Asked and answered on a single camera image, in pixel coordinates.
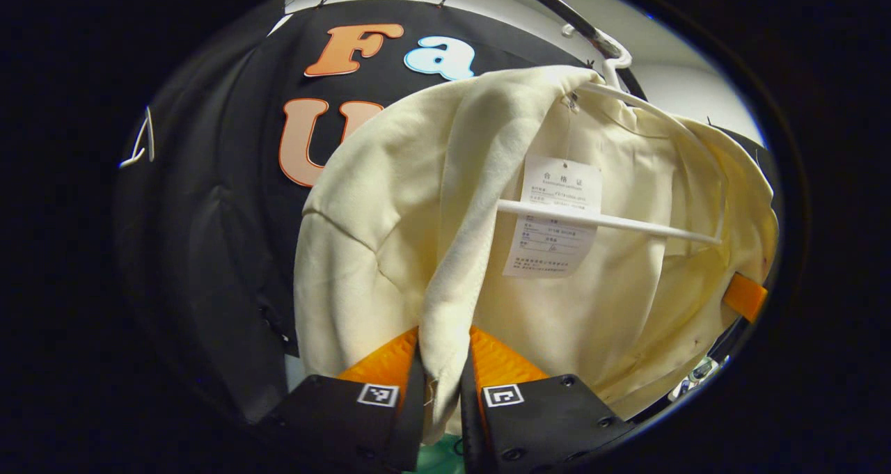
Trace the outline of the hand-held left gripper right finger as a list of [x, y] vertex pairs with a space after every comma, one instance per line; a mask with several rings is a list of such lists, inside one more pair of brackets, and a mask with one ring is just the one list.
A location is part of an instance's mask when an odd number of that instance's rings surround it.
[[547, 375], [478, 327], [461, 376], [468, 473], [577, 473], [634, 428], [575, 374]]

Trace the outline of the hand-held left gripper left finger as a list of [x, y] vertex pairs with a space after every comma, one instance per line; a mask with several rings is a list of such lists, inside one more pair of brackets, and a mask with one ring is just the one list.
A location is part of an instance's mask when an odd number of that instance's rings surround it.
[[333, 378], [308, 375], [269, 414], [271, 441], [303, 472], [416, 470], [425, 420], [418, 340], [409, 329]]

